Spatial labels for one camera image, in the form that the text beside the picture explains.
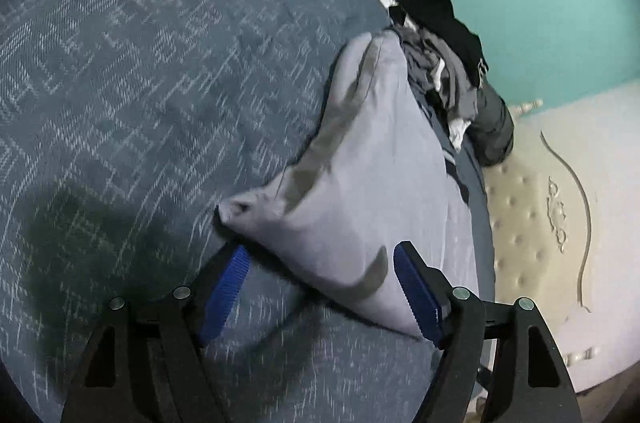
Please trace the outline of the white garment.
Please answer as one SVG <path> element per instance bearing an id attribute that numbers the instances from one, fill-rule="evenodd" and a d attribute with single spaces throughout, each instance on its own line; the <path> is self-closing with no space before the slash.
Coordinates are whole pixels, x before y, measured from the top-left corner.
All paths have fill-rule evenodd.
<path id="1" fill-rule="evenodd" d="M 470 125 L 470 120 L 465 120 L 460 117 L 455 117 L 448 122 L 449 140 L 451 146 L 453 146 L 457 152 L 460 152 L 462 149 L 465 131 Z"/>

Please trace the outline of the cream tufted headboard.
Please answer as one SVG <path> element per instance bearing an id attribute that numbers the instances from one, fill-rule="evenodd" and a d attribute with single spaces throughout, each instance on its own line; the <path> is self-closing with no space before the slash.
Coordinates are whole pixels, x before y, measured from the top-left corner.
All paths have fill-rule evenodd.
<path id="1" fill-rule="evenodd" d="M 496 299 L 533 299 L 585 391 L 639 360 L 639 85 L 510 110 L 513 151 L 484 172 Z"/>

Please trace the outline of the dark grey garment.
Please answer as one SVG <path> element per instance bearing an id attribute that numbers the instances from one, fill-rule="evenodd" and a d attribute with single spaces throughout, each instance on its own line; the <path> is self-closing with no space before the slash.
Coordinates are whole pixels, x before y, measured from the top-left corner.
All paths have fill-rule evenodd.
<path id="1" fill-rule="evenodd" d="M 477 88 L 446 42 L 422 27 L 395 25 L 393 31 L 399 36 L 411 82 L 420 91 L 437 94 L 447 120 L 460 117 L 473 122 L 478 113 Z"/>

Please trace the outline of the black garment with drawstring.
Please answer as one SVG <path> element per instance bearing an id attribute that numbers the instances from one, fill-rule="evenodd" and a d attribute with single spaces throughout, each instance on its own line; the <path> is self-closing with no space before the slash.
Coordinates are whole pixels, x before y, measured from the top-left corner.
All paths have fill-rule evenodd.
<path id="1" fill-rule="evenodd" d="M 451 0 L 396 1 L 416 24 L 446 42 L 462 62 L 472 85 L 480 88 L 488 73 L 482 43 L 477 34 L 457 19 Z"/>

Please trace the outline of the grey black zip jacket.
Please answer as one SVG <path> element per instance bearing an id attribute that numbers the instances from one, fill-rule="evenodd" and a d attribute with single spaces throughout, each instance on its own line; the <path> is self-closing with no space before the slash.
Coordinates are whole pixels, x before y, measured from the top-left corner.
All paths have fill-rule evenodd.
<path id="1" fill-rule="evenodd" d="M 472 215 L 451 166 L 413 96 L 397 34 L 364 33 L 338 57 L 300 159 L 221 201 L 218 215 L 338 305 L 416 336 L 394 270 L 398 243 L 412 243 L 451 283 L 478 285 Z"/>

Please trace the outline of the blue patterned bed sheet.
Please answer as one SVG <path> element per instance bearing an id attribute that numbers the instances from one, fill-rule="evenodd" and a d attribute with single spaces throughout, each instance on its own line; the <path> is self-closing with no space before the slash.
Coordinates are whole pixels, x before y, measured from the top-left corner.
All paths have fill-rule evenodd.
<path id="1" fill-rule="evenodd" d="M 1 0 L 1 358 L 62 415 L 115 296 L 156 299 L 224 245 L 227 196 L 305 149 L 378 0 Z"/>

